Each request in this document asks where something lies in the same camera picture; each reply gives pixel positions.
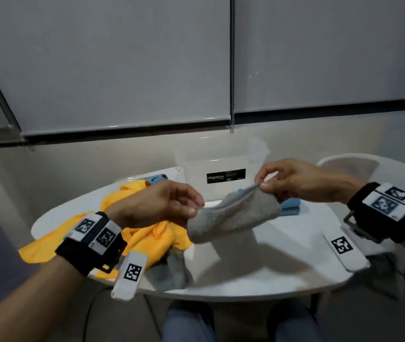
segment chair backrest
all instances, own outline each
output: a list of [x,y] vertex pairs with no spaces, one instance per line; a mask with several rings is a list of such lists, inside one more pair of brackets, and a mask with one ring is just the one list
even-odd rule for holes
[[405,163],[369,154],[343,154],[326,157],[321,167],[348,172],[365,181],[388,182],[405,190]]

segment white chair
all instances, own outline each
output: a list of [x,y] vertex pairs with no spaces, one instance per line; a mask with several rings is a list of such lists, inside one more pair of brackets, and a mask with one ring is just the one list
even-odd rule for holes
[[[345,171],[365,181],[388,182],[405,190],[405,163],[389,158],[368,154],[343,154],[323,158],[317,165]],[[330,206],[341,221],[349,212],[348,207],[342,204],[330,204]],[[344,223],[342,223],[342,229],[365,256],[394,253],[397,270],[402,274],[405,273],[405,250],[403,247],[393,243],[390,239],[381,244],[376,244],[361,238]],[[405,280],[399,273],[396,274],[396,285],[397,296],[401,299],[405,291]]]

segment person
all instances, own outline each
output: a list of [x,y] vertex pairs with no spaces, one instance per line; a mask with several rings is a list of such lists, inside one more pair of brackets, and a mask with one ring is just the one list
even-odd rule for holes
[[[278,173],[264,181],[275,172]],[[263,192],[274,194],[279,202],[295,197],[343,204],[348,204],[366,184],[348,174],[296,159],[265,164],[255,182]],[[117,201],[105,213],[122,228],[140,228],[162,220],[184,226],[196,215],[196,208],[202,206],[202,196],[194,188],[166,180]],[[80,272],[58,255],[41,266],[0,303],[0,342],[43,341],[83,280]],[[270,338],[276,342],[321,341],[313,317],[295,300],[275,307],[267,328]],[[163,326],[163,341],[216,341],[210,308],[193,302],[171,305]]]

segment floor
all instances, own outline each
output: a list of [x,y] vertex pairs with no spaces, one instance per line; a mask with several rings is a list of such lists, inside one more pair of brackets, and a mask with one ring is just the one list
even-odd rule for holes
[[[405,341],[405,297],[395,298],[394,274],[380,257],[372,268],[357,273],[343,288],[334,291],[318,321],[327,342]],[[84,321],[92,299],[104,286],[86,280],[47,342],[81,342]],[[301,298],[306,304],[309,297]],[[170,300],[149,296],[161,327]],[[211,304],[220,342],[266,338],[265,321],[274,302]],[[86,342],[136,342],[160,340],[143,295],[125,303],[102,291],[94,302]]]

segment wristband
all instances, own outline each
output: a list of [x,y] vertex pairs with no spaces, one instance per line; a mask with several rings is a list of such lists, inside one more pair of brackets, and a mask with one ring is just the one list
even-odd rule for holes
[[376,243],[386,238],[405,241],[405,191],[391,184],[370,182],[348,202],[351,212],[344,218],[357,234]]
[[104,212],[88,214],[68,232],[55,253],[83,276],[94,268],[110,273],[127,245],[121,231]]

